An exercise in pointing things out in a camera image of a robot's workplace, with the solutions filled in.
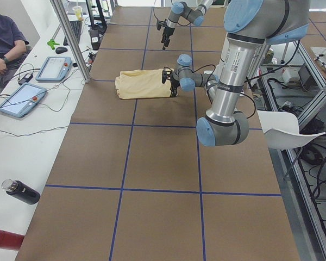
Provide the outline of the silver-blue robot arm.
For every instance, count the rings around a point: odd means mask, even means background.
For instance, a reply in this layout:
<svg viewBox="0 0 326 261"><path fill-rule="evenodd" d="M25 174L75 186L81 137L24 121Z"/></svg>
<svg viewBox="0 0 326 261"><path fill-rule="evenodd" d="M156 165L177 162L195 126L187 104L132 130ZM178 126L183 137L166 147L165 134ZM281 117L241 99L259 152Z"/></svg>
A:
<svg viewBox="0 0 326 261"><path fill-rule="evenodd" d="M201 1L195 9L190 8L186 2L177 1L171 6L169 16L164 21L157 20L156 28L160 30L163 28L162 49L165 50L170 43L170 37L173 35L179 19L182 17L194 26L200 26L204 21L204 16L207 10L212 6L215 1Z"/></svg>
<svg viewBox="0 0 326 261"><path fill-rule="evenodd" d="M193 72L187 54L178 57L174 70L163 70L162 80L171 82L173 95L178 88L206 90L212 106L196 123L198 140L204 146L234 145L246 139L249 123L236 104L255 50L263 44L302 39L309 27L309 9L309 1L231 1L224 15L229 47L220 62L221 73Z"/></svg>

